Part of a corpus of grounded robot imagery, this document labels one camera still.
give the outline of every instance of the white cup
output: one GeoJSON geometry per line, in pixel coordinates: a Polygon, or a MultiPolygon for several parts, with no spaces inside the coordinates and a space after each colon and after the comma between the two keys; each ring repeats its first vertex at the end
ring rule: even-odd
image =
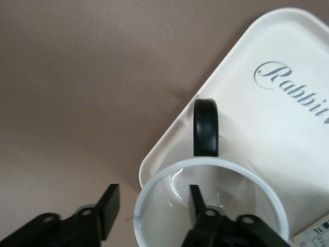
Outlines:
{"type": "Polygon", "coordinates": [[[207,207],[217,209],[231,220],[239,215],[256,215],[287,241],[287,216],[276,193],[253,172],[233,144],[223,138],[218,140],[218,132],[206,137],[217,143],[216,148],[219,143],[218,156],[195,157],[195,126],[194,137],[183,140],[169,151],[137,199],[134,230],[139,246],[182,245],[193,227],[189,209],[189,185],[192,184],[199,186],[207,207]]]}

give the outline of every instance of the screw hole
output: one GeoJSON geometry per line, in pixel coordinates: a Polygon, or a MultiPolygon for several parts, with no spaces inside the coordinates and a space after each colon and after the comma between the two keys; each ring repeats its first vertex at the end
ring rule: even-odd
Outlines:
{"type": "Polygon", "coordinates": [[[216,215],[216,211],[214,211],[212,209],[208,209],[208,210],[206,210],[206,215],[208,215],[208,216],[215,216],[216,215]]]}
{"type": "Polygon", "coordinates": [[[245,223],[247,223],[247,224],[254,224],[254,220],[253,219],[251,219],[250,217],[243,217],[242,218],[242,221],[243,222],[245,222],[245,223]]]}
{"type": "Polygon", "coordinates": [[[48,216],[42,220],[42,222],[47,223],[53,220],[53,216],[48,216]]]}
{"type": "Polygon", "coordinates": [[[90,215],[91,213],[92,213],[92,211],[90,209],[87,209],[87,210],[83,211],[81,214],[83,216],[86,216],[86,215],[90,215]]]}

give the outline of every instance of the beige table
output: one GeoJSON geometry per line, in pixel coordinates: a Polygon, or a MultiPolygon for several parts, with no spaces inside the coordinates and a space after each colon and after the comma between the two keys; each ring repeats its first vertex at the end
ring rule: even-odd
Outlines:
{"type": "Polygon", "coordinates": [[[326,0],[1,1],[0,239],[119,183],[103,246],[137,246],[142,159],[246,28],[287,6],[329,24],[326,0]]]}

